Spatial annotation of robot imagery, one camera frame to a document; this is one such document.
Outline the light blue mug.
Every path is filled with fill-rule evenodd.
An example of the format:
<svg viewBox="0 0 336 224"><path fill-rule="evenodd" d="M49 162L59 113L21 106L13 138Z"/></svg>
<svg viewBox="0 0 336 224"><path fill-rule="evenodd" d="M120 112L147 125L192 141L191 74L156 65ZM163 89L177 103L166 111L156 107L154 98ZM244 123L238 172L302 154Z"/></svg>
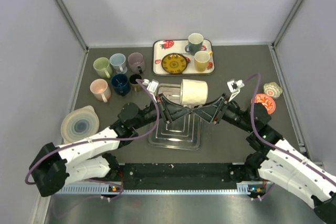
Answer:
<svg viewBox="0 0 336 224"><path fill-rule="evenodd" d="M127 64L126 64L126 57L124 54L116 53L110 56L110 65L116 71L116 73L123 73L127 72Z"/></svg>

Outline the dark blue mug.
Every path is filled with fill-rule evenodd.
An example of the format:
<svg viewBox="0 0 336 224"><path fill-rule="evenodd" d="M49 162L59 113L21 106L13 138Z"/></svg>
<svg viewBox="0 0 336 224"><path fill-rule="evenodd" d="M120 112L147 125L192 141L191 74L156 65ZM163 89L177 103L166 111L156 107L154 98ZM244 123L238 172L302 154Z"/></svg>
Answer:
<svg viewBox="0 0 336 224"><path fill-rule="evenodd" d="M114 88L116 94L122 97L127 95L131 90L128 77L123 73L119 73L113 76L111 79L111 85Z"/></svg>

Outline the purple mug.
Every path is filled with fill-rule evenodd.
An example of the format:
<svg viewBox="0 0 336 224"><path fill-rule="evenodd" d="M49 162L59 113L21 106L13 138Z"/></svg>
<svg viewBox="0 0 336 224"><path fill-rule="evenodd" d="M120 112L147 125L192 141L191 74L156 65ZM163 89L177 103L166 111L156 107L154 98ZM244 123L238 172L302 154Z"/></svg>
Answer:
<svg viewBox="0 0 336 224"><path fill-rule="evenodd" d="M131 53L128 56L128 64L135 74L142 74L145 71L145 58L139 52Z"/></svg>

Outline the cream white mug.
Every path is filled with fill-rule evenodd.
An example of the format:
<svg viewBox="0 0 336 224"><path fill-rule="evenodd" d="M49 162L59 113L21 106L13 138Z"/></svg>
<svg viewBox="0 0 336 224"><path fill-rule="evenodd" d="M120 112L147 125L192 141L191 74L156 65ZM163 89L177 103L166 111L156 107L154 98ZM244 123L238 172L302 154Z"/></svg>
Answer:
<svg viewBox="0 0 336 224"><path fill-rule="evenodd" d="M181 105L204 105L208 98L208 84L205 81L183 79L180 88Z"/></svg>

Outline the small brown mug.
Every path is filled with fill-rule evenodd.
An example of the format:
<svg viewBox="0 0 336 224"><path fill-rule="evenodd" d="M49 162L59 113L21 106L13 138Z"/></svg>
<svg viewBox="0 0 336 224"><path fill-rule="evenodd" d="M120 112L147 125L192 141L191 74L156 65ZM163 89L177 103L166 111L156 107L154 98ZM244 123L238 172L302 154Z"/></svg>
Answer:
<svg viewBox="0 0 336 224"><path fill-rule="evenodd" d="M141 75L133 74L129 77L129 82L135 92L140 92L142 91L142 87L137 83L137 79L142 80Z"/></svg>

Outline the light green mug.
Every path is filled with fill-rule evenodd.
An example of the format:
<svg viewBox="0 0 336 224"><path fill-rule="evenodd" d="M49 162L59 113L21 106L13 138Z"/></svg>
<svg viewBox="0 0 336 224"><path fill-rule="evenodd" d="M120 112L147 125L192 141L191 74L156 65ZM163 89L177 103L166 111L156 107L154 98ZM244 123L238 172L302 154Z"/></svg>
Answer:
<svg viewBox="0 0 336 224"><path fill-rule="evenodd" d="M101 78L109 79L112 77L113 70L110 66L110 61L108 58L100 57L96 59L93 63L93 68Z"/></svg>

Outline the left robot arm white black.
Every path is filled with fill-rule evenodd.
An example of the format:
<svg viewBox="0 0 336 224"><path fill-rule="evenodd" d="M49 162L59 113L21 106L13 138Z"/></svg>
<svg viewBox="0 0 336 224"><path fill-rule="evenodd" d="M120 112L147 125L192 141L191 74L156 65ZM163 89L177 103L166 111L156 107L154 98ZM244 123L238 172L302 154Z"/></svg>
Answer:
<svg viewBox="0 0 336 224"><path fill-rule="evenodd" d="M59 192L64 186L86 179L111 181L119 174L116 158L109 151L117 150L141 136L137 129L153 123L148 131L157 128L159 120L173 122L191 113L186 105L162 97L152 97L151 103L140 109L130 102L123 106L118 119L104 130L72 144L45 144L31 163L27 178L33 178L42 197Z"/></svg>

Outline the pink mug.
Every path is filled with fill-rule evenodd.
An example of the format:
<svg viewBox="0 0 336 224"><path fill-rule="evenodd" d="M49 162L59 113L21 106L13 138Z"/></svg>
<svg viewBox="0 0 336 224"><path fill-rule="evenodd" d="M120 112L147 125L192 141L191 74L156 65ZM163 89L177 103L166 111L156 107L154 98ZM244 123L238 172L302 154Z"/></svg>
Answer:
<svg viewBox="0 0 336 224"><path fill-rule="evenodd" d="M104 79L94 80L90 85L90 91L97 100L104 103L107 103L112 95L109 85Z"/></svg>

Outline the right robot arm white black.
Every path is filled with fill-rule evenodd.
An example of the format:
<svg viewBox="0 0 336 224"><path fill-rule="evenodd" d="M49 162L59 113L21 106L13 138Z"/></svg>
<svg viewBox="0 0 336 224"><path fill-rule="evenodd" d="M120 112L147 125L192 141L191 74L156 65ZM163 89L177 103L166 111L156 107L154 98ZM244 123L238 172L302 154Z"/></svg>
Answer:
<svg viewBox="0 0 336 224"><path fill-rule="evenodd" d="M335 223L335 176L306 158L269 126L266 108L253 101L241 111L226 96L196 106L192 112L209 123L224 120L246 132L255 150L245 161L248 178L268 180L300 198L325 223Z"/></svg>

